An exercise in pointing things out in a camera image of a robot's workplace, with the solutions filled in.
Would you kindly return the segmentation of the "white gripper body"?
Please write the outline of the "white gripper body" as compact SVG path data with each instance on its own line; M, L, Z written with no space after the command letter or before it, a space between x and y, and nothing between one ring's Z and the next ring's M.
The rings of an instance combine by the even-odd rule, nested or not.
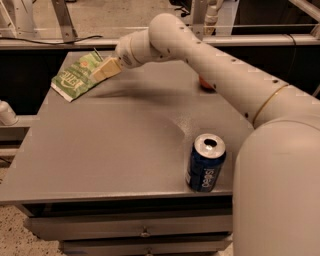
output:
M121 65L129 69L157 59L157 50L150 43L148 30L136 31L121 37L115 53Z

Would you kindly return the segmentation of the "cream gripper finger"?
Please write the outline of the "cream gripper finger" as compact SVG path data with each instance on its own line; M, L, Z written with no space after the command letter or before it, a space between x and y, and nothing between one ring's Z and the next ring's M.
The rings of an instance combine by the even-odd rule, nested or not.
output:
M91 74L91 80L94 82L101 82L106 78L107 78L107 75L101 70L96 70Z
M101 74L109 78L119 74L122 71L121 63L116 57L106 58L99 66Z

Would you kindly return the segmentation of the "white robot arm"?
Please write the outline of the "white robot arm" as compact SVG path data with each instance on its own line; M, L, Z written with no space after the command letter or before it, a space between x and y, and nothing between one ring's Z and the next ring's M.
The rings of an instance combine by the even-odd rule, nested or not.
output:
M320 256L320 102L202 42L171 14L121 38L94 77L171 59L188 64L254 128L235 162L234 256Z

